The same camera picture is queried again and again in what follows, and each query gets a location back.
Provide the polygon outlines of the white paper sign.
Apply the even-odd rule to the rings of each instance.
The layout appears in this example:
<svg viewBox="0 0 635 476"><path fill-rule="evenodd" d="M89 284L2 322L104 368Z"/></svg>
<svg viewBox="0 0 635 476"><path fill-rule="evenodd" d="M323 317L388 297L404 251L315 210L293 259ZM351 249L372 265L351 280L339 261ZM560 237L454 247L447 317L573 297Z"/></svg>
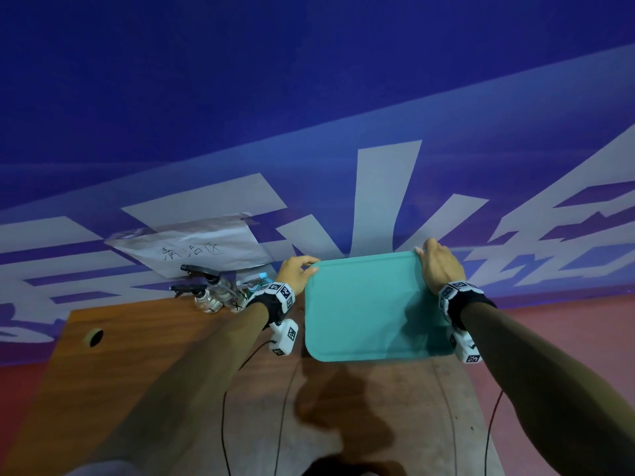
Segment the white paper sign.
<svg viewBox="0 0 635 476"><path fill-rule="evenodd" d="M167 279L184 277L184 264L236 271L273 260L252 233L252 224L250 215L240 213L125 231L106 244Z"/></svg>

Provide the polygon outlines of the person's left hand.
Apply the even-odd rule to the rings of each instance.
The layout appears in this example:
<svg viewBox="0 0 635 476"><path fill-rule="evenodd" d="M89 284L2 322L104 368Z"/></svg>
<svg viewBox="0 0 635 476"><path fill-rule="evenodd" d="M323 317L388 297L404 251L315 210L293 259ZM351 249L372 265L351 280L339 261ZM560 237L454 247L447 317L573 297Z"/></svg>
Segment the person's left hand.
<svg viewBox="0 0 635 476"><path fill-rule="evenodd" d="M302 280L300 278L300 271L302 268L307 268L311 265L319 263L321 260L313 256L294 256L284 261L278 271L275 281L289 285L293 290L293 293L300 295L309 280Z"/></svg>

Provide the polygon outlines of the person's right hand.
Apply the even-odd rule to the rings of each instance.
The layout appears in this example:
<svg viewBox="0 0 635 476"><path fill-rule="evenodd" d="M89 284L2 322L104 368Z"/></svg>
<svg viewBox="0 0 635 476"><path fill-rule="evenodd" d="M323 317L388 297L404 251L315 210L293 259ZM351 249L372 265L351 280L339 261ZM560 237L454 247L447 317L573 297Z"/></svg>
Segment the person's right hand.
<svg viewBox="0 0 635 476"><path fill-rule="evenodd" d="M463 266L448 247L433 238L427 239L423 247L427 250L428 263L422 276L433 295L439 295L441 289L451 282L466 280Z"/></svg>

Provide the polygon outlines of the person's left forearm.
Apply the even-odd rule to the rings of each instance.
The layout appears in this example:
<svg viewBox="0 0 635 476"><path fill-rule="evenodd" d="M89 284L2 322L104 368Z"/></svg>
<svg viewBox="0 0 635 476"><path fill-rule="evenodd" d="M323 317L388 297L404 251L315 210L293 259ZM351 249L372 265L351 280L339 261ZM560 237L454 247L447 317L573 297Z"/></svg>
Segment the person's left forearm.
<svg viewBox="0 0 635 476"><path fill-rule="evenodd" d="M254 304L195 342L86 463L123 460L145 476L168 476L199 434L202 418L222 399L267 319L265 306Z"/></svg>

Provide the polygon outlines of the person's right forearm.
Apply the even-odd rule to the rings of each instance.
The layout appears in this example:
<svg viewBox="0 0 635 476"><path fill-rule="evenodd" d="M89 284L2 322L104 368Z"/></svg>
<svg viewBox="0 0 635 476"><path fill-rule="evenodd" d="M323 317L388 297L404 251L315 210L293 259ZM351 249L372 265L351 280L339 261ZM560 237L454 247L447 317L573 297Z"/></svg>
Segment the person's right forearm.
<svg viewBox="0 0 635 476"><path fill-rule="evenodd" d="M596 372L485 303L461 321L520 425L561 476L635 476L635 410Z"/></svg>

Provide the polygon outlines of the wrist tracker with markers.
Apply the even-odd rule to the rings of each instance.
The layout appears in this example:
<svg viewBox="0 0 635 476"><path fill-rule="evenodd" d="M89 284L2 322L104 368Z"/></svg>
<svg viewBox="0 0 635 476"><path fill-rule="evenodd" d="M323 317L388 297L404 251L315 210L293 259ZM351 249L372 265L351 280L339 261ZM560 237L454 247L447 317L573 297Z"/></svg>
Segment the wrist tracker with markers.
<svg viewBox="0 0 635 476"><path fill-rule="evenodd" d="M461 320L462 311L472 303L484 303L497 308L480 288L466 280L450 282L439 292L439 309L449 323L446 335L457 359L465 364L481 361L481 354Z"/></svg>
<svg viewBox="0 0 635 476"><path fill-rule="evenodd" d="M284 282L271 282L263 285L248 300L247 307L261 304L267 310L267 323L263 330L270 328L273 339L269 342L269 350L278 356L290 355L298 338L298 324L287 319L287 313L295 304L293 289Z"/></svg>

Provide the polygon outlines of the clear bottle with blue cap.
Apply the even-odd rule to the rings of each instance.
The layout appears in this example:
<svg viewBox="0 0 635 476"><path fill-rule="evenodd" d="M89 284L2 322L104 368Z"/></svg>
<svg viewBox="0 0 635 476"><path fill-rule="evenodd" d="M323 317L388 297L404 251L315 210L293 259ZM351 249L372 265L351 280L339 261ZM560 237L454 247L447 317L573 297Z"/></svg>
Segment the clear bottle with blue cap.
<svg viewBox="0 0 635 476"><path fill-rule="evenodd" d="M273 280L269 277L267 272L260 273L248 273L244 275L236 274L235 284L240 289L246 299L249 299L252 295L258 292L263 286L271 284Z"/></svg>

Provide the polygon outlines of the teal plastic tray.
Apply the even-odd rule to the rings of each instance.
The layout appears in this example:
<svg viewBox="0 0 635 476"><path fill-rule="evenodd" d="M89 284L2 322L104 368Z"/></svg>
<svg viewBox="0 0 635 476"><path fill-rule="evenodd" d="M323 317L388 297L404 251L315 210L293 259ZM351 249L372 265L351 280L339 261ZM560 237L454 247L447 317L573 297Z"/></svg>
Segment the teal plastic tray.
<svg viewBox="0 0 635 476"><path fill-rule="evenodd" d="M305 345L322 362L451 355L448 327L414 251L322 261L305 295Z"/></svg>

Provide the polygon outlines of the right wrist tracker with markers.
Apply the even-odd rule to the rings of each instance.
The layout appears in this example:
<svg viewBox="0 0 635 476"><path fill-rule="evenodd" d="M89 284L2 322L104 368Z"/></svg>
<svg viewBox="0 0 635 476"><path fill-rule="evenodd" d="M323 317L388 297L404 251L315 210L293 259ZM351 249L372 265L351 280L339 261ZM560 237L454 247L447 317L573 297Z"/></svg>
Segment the right wrist tracker with markers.
<svg viewBox="0 0 635 476"><path fill-rule="evenodd" d="M472 303L484 303L497 308L480 288L466 280L450 282L439 292L439 309L449 323L446 335L457 359L465 364L481 361L481 354L461 320L462 311Z"/></svg>

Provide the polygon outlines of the clear spray bottle black trigger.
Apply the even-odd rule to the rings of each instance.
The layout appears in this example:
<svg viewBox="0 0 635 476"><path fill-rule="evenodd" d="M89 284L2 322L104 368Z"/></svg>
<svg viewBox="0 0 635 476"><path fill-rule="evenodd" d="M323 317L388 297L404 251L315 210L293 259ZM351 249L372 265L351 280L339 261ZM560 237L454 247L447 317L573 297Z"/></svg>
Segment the clear spray bottle black trigger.
<svg viewBox="0 0 635 476"><path fill-rule="evenodd" d="M211 294L231 312L238 313L244 310L247 304L244 293L234 282L223 277L219 271L192 264L182 264L180 269L189 276L203 277Z"/></svg>
<svg viewBox="0 0 635 476"><path fill-rule="evenodd" d="M170 290L174 292L175 298L184 294L193 295L195 306L205 313L216 313L224 307L223 303L211 294L206 284L177 284L170 286Z"/></svg>

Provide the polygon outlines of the person's white clothing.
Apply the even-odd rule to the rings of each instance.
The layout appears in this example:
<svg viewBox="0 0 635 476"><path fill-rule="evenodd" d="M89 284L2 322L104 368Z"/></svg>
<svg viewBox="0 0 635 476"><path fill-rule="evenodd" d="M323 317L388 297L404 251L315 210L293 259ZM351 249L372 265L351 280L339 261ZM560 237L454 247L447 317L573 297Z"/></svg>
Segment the person's white clothing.
<svg viewBox="0 0 635 476"><path fill-rule="evenodd" d="M63 476L145 476L134 464L123 460L86 463Z"/></svg>

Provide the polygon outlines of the left wrist tracker with markers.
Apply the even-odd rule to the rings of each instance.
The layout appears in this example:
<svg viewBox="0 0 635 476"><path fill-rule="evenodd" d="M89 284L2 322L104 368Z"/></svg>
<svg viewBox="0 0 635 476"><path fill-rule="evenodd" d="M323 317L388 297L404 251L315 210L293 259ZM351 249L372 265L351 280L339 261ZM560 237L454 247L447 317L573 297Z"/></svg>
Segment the left wrist tracker with markers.
<svg viewBox="0 0 635 476"><path fill-rule="evenodd" d="M293 289L284 282L271 282L263 285L248 300L247 307L261 304L267 310L267 323L263 330L270 328L273 339L269 342L269 350L278 356L290 355L298 338L298 324L287 319L287 313L295 304Z"/></svg>

